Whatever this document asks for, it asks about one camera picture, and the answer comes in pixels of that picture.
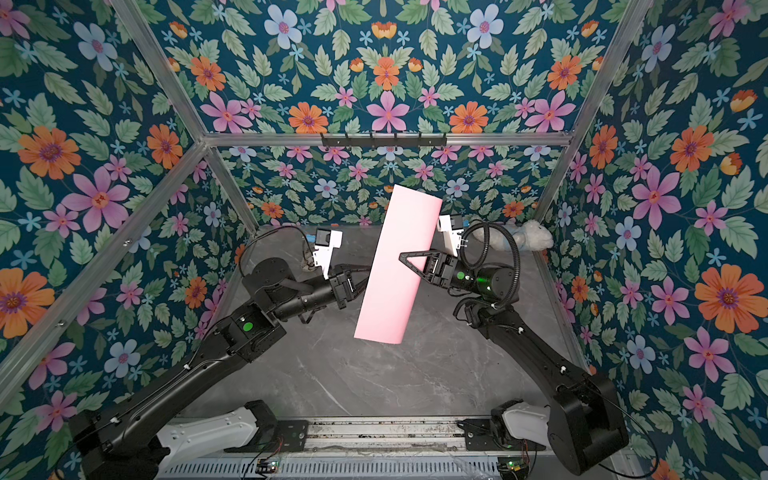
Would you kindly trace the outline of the pink rectangular paper sheet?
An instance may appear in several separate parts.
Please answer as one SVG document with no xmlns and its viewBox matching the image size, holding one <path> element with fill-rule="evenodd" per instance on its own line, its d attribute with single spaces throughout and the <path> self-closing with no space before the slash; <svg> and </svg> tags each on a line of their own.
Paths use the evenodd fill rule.
<svg viewBox="0 0 768 480">
<path fill-rule="evenodd" d="M 394 345 L 403 341 L 421 280 L 398 256 L 431 248 L 441 205 L 438 197 L 394 187 L 357 320 L 356 339 Z"/>
</svg>

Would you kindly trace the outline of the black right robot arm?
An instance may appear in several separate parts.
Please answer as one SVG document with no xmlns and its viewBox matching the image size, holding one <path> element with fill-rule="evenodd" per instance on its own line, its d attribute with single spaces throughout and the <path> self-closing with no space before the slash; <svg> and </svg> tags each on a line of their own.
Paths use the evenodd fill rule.
<svg viewBox="0 0 768 480">
<path fill-rule="evenodd" d="M 512 438 L 551 449 L 574 475 L 627 447 L 629 433 L 614 383 L 560 355 L 503 301 L 519 298 L 514 266 L 486 263 L 472 269 L 437 250 L 404 252 L 399 261 L 433 286 L 463 292 L 455 317 L 504 350 L 543 393 L 541 407 L 520 401 L 503 409 L 501 421 Z"/>
</svg>

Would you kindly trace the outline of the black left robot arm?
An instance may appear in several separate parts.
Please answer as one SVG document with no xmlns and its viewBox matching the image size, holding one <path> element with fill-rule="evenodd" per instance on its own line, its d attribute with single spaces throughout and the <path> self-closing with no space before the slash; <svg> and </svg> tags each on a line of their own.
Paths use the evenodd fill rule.
<svg viewBox="0 0 768 480">
<path fill-rule="evenodd" d="M 69 421 L 88 479 L 154 479 L 176 465 L 222 449 L 270 442 L 277 421 L 262 401 L 186 424 L 174 418 L 224 378 L 254 362 L 285 336 L 283 322 L 308 323 L 327 306 L 360 296 L 369 267 L 337 265 L 304 281 L 281 258 L 258 263 L 242 279 L 249 298 L 219 319 L 197 349 L 117 405 Z"/>
</svg>

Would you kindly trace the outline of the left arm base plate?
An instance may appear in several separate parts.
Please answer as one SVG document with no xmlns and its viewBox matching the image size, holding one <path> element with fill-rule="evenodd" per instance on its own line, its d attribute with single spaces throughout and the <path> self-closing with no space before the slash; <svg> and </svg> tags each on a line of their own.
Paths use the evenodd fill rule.
<svg viewBox="0 0 768 480">
<path fill-rule="evenodd" d="M 265 430 L 258 430 L 255 436 L 244 446 L 225 449 L 226 453 L 257 453 L 264 447 L 267 452 L 274 452 L 279 446 L 281 453 L 301 452 L 308 437 L 307 420 L 278 420 Z"/>
</svg>

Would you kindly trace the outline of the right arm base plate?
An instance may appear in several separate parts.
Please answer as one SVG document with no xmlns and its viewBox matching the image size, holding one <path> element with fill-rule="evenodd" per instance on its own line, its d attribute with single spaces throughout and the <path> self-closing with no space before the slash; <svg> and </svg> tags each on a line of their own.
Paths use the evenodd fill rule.
<svg viewBox="0 0 768 480">
<path fill-rule="evenodd" d="M 490 418 L 466 418 L 456 426 L 462 431 L 468 451 L 545 451 L 547 447 L 531 440 L 514 438 L 503 423 Z"/>
</svg>

